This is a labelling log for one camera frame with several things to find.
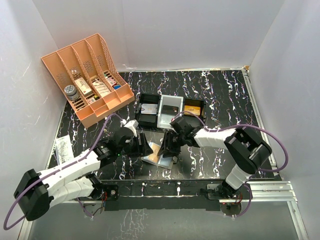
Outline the tan card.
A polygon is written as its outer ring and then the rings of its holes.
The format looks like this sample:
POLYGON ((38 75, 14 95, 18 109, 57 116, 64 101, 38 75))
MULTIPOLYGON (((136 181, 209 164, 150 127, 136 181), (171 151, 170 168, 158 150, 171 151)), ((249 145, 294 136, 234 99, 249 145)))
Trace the tan card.
POLYGON ((153 151, 153 153, 150 154, 149 157, 150 157, 151 159, 156 159, 156 158, 158 158, 158 157, 159 157, 159 156, 158 156, 158 153, 159 153, 159 151, 160 151, 161 146, 158 145, 158 144, 156 144, 156 143, 154 143, 154 142, 150 142, 150 143, 149 143, 149 146, 150 146, 150 148, 151 148, 152 151, 153 151))

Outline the grey leather card holder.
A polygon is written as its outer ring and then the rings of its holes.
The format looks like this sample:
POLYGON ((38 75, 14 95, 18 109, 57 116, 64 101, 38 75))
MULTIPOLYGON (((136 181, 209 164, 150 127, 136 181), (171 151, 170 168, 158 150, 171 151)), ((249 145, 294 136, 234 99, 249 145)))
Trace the grey leather card holder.
POLYGON ((158 158, 151 159, 150 155, 143 156, 140 158, 143 162, 149 163, 161 168, 171 170, 173 165, 177 163, 177 157, 163 157, 163 155, 158 156, 158 158))

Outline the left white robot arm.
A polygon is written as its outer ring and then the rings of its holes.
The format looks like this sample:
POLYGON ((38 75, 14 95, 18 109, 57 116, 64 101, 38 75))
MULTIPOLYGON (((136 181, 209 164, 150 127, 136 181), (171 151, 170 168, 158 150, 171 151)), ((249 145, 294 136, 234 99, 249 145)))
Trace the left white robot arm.
POLYGON ((72 160, 40 172, 26 171, 13 195, 24 217, 37 220, 53 206, 71 199, 99 199, 104 188, 94 171, 121 155, 139 158, 153 153, 145 134, 137 133, 137 126, 138 122, 131 120, 72 160))

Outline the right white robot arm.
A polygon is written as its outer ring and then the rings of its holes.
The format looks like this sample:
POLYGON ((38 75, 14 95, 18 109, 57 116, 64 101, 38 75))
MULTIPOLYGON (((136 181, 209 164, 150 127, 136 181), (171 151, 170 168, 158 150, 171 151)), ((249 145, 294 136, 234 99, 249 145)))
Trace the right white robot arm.
POLYGON ((177 157, 181 147, 212 147, 227 150, 235 161, 228 176, 215 189, 207 189, 210 194, 233 199, 241 192, 241 187, 260 169, 272 154, 271 147, 259 136, 255 126, 239 124, 224 129, 209 129, 206 125, 193 127, 184 116, 174 118, 172 130, 164 133, 158 156, 177 157))

